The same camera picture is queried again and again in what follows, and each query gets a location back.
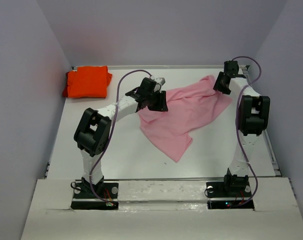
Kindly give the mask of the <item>pink t-shirt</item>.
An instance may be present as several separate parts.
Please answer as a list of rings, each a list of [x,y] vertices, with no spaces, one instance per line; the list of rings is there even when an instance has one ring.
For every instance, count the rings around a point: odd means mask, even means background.
[[[142,133],[176,163],[193,142],[190,131],[212,123],[232,102],[214,90],[214,83],[214,76],[207,75],[196,83],[166,91],[167,111],[144,108],[138,112]]]

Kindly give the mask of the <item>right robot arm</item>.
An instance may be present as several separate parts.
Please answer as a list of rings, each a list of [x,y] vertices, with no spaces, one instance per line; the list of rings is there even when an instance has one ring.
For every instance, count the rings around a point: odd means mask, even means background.
[[[270,103],[268,96],[256,92],[245,75],[240,74],[236,60],[224,62],[213,89],[225,95],[237,95],[235,128],[237,145],[231,164],[221,184],[227,196],[235,195],[245,188],[249,180],[250,159],[255,143],[268,126]]]

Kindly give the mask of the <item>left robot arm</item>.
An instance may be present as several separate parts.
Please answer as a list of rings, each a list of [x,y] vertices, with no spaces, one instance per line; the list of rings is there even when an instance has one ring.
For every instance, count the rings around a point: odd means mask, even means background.
[[[145,77],[140,86],[125,93],[116,102],[100,109],[87,108],[80,119],[73,139],[83,159],[82,182],[85,192],[92,198],[102,193],[103,173],[101,156],[106,152],[117,121],[147,108],[154,112],[167,112],[166,91],[161,90],[165,79]]]

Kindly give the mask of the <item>folded orange t-shirt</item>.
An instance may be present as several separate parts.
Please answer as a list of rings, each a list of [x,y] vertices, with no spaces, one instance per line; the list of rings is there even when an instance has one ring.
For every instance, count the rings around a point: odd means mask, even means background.
[[[106,98],[113,75],[107,66],[81,66],[66,73],[65,98]]]

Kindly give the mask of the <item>aluminium table edge rail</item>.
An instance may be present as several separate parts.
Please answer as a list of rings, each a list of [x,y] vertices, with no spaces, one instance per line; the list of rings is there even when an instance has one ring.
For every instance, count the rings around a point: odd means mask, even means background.
[[[223,65],[109,65],[109,70],[223,69]]]

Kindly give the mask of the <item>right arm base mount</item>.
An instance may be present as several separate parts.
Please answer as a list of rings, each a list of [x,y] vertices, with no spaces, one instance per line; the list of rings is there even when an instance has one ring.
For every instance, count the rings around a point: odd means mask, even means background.
[[[226,174],[221,181],[206,183],[204,195],[209,210],[254,209],[249,177]]]

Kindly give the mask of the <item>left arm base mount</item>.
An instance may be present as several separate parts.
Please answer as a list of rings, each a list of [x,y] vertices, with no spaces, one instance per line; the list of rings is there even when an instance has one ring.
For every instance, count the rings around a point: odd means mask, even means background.
[[[90,186],[82,177],[72,181],[70,187],[73,190],[70,205],[73,210],[112,211],[119,208],[119,183],[116,181],[105,181],[103,178]]]

